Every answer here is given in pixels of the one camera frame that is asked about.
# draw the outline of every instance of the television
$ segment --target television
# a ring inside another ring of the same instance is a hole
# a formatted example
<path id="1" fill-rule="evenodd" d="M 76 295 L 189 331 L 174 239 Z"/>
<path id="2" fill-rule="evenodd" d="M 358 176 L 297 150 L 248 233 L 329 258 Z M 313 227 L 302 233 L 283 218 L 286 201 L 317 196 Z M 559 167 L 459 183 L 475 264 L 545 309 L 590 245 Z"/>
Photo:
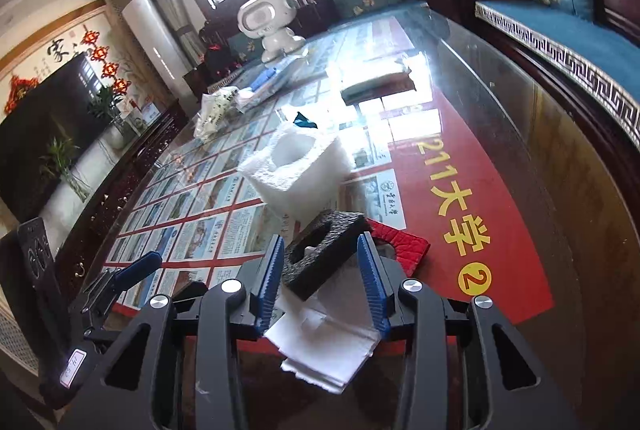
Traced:
<path id="1" fill-rule="evenodd" d="M 88 110 L 101 87 L 86 57 L 76 55 L 0 122 L 0 197 L 20 222 L 37 217 L 60 182 L 41 171 L 54 137 L 71 138 L 75 162 L 108 126 Z"/>

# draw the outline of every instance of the white robot toy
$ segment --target white robot toy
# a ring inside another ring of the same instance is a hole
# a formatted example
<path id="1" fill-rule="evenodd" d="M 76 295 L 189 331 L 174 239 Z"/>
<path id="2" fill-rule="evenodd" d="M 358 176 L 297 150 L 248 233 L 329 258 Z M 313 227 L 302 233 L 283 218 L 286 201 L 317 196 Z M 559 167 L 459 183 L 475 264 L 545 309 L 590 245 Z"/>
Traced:
<path id="1" fill-rule="evenodd" d="M 269 62 L 305 44 L 302 36 L 286 27 L 297 13 L 295 0 L 250 0 L 238 11 L 238 27 L 249 38 L 262 39 L 262 61 Z"/>

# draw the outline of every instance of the yellow circle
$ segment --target yellow circle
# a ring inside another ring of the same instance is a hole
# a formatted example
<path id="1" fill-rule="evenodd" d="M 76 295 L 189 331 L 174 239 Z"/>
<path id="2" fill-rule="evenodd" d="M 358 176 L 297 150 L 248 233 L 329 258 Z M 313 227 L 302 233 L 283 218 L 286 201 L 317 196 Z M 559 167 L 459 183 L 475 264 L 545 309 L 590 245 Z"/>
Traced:
<path id="1" fill-rule="evenodd" d="M 491 285 L 491 271 L 482 262 L 472 262 L 460 270 L 458 285 L 469 296 L 481 295 Z"/>

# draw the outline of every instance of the red object on sofa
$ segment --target red object on sofa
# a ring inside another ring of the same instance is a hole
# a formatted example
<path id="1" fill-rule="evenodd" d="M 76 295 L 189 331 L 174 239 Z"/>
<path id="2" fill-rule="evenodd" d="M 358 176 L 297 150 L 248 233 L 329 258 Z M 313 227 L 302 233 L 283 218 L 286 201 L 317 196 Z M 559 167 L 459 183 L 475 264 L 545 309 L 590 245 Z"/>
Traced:
<path id="1" fill-rule="evenodd" d="M 375 220 L 367 219 L 367 222 L 371 226 L 371 236 L 374 241 L 376 239 L 383 240 L 387 244 L 391 244 L 396 250 L 396 260 L 406 275 L 412 276 L 425 253 L 429 251 L 431 245 L 429 241 L 421 236 L 401 232 Z"/>

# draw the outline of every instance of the red hanging decoration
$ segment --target red hanging decoration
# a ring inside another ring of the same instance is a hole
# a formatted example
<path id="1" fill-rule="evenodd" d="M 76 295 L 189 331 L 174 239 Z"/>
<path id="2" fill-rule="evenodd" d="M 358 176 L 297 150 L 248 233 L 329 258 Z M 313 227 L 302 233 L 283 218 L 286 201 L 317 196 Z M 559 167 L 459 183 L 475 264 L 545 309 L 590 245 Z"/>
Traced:
<path id="1" fill-rule="evenodd" d="M 91 60 L 94 62 L 104 62 L 107 59 L 107 53 L 109 52 L 108 46 L 100 46 L 94 49 L 91 53 Z"/>
<path id="2" fill-rule="evenodd" d="M 108 62 L 102 67 L 102 77 L 103 78 L 113 78 L 116 79 L 116 73 L 118 72 L 118 67 L 120 64 L 115 62 Z"/>
<path id="3" fill-rule="evenodd" d="M 130 85 L 131 82 L 129 80 L 125 80 L 124 78 L 116 80 L 116 82 L 113 84 L 113 92 L 115 92 L 116 94 L 126 94 L 127 89 L 129 89 Z"/>
<path id="4" fill-rule="evenodd" d="M 84 36 L 82 37 L 82 40 L 80 41 L 80 43 L 95 45 L 95 43 L 98 41 L 98 37 L 100 36 L 100 33 L 98 33 L 97 31 L 90 31 L 89 29 L 86 28 L 86 26 L 84 26 L 84 29 L 86 30 L 86 32 L 84 33 Z"/>
<path id="5" fill-rule="evenodd" d="M 4 106 L 4 113 L 10 114 L 14 108 L 18 105 L 18 102 L 24 98 L 25 94 L 39 84 L 37 78 L 31 80 L 25 80 L 20 78 L 16 74 L 11 77 L 11 90 L 9 91 L 9 98 L 6 100 Z"/>

